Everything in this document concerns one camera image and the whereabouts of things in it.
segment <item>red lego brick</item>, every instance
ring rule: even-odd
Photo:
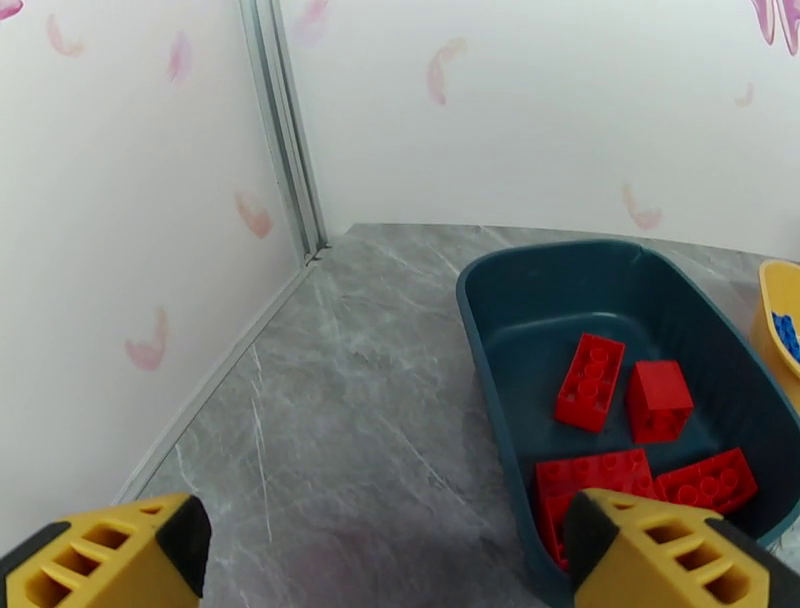
[[[553,417],[586,431],[602,431],[624,353],[622,342],[583,334],[558,391]]]
[[[735,448],[656,477],[663,500],[726,515],[750,500],[758,485],[742,450]]]
[[[538,496],[537,525],[542,542],[564,570],[562,526],[570,501],[579,490],[604,488],[658,499],[644,450],[609,452],[536,465],[534,482]]]
[[[569,503],[575,494],[548,498],[539,508],[539,533],[547,552],[559,568],[568,569],[567,554],[564,549],[564,519],[567,517]]]
[[[694,403],[677,361],[640,361],[625,395],[636,443],[675,441]]]

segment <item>metal wall trim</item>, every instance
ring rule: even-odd
[[[308,263],[327,245],[308,162],[279,0],[239,0],[264,132],[299,248]]]

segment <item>blue lego brick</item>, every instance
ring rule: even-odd
[[[800,363],[800,343],[797,341],[797,332],[794,329],[791,315],[778,315],[773,312],[772,322],[786,350],[795,361]]]

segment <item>toy brick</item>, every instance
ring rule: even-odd
[[[667,502],[713,509],[723,515],[735,511],[758,492],[740,448],[659,475],[656,487]]]
[[[694,409],[683,372],[676,361],[640,361],[625,395],[636,443],[675,441]]]
[[[800,343],[797,341],[797,332],[794,329],[791,315],[778,315],[773,312],[772,322],[775,324],[775,331],[783,346],[795,361],[800,362]]]
[[[583,334],[558,392],[553,417],[586,431],[602,431],[624,353],[622,342]]]
[[[562,524],[575,494],[586,488],[604,488],[658,499],[644,450],[609,452],[536,465],[537,524],[542,542],[553,560],[566,570]]]
[[[567,554],[564,549],[564,520],[567,517],[572,496],[548,498],[539,509],[539,531],[547,552],[559,568],[568,569]]]

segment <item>pink feather pattern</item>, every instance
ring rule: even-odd
[[[22,0],[0,0],[0,21],[10,19],[23,8]]]
[[[169,337],[167,312],[159,306],[155,313],[156,326],[153,329],[153,337],[149,341],[125,341],[125,352],[128,353],[130,360],[136,367],[146,372],[153,372],[161,366]]]
[[[444,94],[446,79],[444,64],[449,63],[467,50],[467,41],[463,38],[453,38],[440,48],[428,63],[426,80],[428,85],[428,95],[434,102],[443,106],[447,103]]]
[[[85,50],[82,42],[70,42],[64,39],[61,28],[58,26],[58,20],[53,13],[47,17],[47,38],[50,40],[50,46],[65,57],[79,57]]]
[[[628,210],[628,215],[642,230],[653,230],[658,228],[664,217],[661,209],[639,209],[639,203],[633,196],[633,190],[629,183],[622,184],[622,202]]]
[[[272,232],[272,218],[252,194],[237,192],[234,195],[234,199],[236,200],[236,210],[239,212],[239,217],[242,218],[250,232],[260,239]]]
[[[175,36],[169,54],[167,77],[171,82],[181,82],[188,76],[192,67],[192,43],[186,32],[180,31]]]
[[[761,35],[767,44],[772,44],[775,40],[775,5],[774,0],[750,0],[756,10],[758,25],[761,28]]]
[[[747,92],[744,94],[744,97],[734,97],[733,103],[736,104],[737,108],[746,108],[749,105],[752,105],[753,99],[755,99],[756,89],[753,86],[752,82],[747,83]]]
[[[303,13],[295,21],[295,36],[303,43],[311,46],[319,42],[325,35],[328,22],[329,0],[309,0]]]

